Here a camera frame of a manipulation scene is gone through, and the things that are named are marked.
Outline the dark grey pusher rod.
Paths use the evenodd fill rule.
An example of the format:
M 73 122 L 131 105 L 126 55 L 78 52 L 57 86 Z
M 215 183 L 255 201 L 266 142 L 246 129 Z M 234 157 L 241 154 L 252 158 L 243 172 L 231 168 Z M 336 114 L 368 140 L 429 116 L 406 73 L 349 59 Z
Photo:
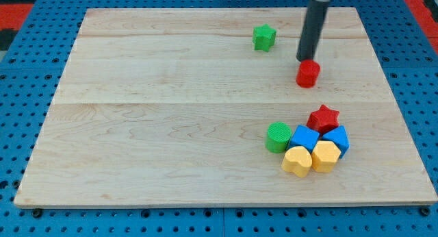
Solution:
M 328 8 L 329 2 L 309 0 L 296 53 L 299 62 L 314 59 Z

